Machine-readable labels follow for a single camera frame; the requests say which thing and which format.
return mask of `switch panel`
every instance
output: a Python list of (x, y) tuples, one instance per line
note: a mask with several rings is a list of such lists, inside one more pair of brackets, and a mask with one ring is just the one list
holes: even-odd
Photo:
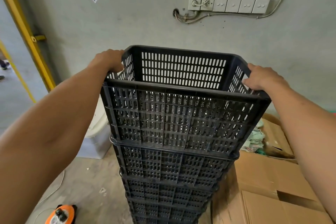
[(255, 0), (241, 0), (238, 13), (250, 14)]
[(237, 13), (241, 0), (227, 0), (226, 13)]
[(213, 4), (213, 12), (225, 12), (228, 0), (215, 0)]
[(188, 4), (188, 10), (190, 11), (199, 11), (201, 9), (200, 6), (193, 6), (193, 1), (195, 1), (197, 4), (201, 4), (202, 0), (189, 0), (189, 4)]
[(209, 0), (206, 4), (201, 6), (201, 11), (212, 11), (213, 8), (213, 2), (215, 0)]
[(252, 14), (264, 14), (266, 13), (270, 0), (255, 0)]

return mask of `white plastic container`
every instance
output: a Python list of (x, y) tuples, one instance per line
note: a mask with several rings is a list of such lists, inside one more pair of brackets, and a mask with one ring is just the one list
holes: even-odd
[(102, 159), (111, 146), (111, 130), (105, 114), (104, 105), (99, 96), (96, 111), (86, 132), (77, 157)]

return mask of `pile of cloth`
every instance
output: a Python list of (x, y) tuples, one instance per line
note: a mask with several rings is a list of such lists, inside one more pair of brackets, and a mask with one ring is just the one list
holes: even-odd
[(241, 147), (241, 150), (265, 155), (263, 151), (263, 139), (265, 138), (265, 134), (260, 130), (263, 125), (263, 121), (260, 120)]

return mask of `person's left arm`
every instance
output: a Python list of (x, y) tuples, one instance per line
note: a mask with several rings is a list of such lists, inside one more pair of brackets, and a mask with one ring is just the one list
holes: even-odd
[(124, 51), (96, 55), (16, 120), (0, 137), (0, 216), (25, 223), (44, 191), (77, 155), (108, 71)]

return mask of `yellow metal frame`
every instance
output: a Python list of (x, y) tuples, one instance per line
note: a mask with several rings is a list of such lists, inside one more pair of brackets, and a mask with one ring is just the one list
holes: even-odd
[(5, 0), (7, 2), (8, 8), (12, 14), (14, 21), (16, 22), (19, 31), (23, 39), (27, 43), (27, 47), (29, 48), (33, 60), (36, 64), (38, 71), (44, 81), (47, 90), (50, 91), (56, 87), (56, 84), (51, 76), (50, 70), (47, 67), (42, 55), (38, 44), (32, 40), (32, 31), (28, 25), (28, 22), (23, 14), (23, 11), (19, 5), (18, 0)]
[(30, 89), (28, 88), (27, 83), (23, 80), (20, 72), (18, 71), (18, 69), (16, 68), (15, 64), (13, 63), (12, 57), (9, 55), (9, 53), (6, 50), (6, 47), (4, 46), (4, 44), (2, 43), (2, 41), (0, 40), (0, 51), (3, 53), (3, 55), (5, 55), (6, 59), (9, 61), (12, 69), (14, 70), (14, 72), (16, 73), (16, 76), (19, 78), (20, 82), (22, 83), (22, 86), (24, 87), (24, 89), (27, 91), (30, 99), (33, 101), (33, 103), (36, 103), (35, 98), (33, 97)]

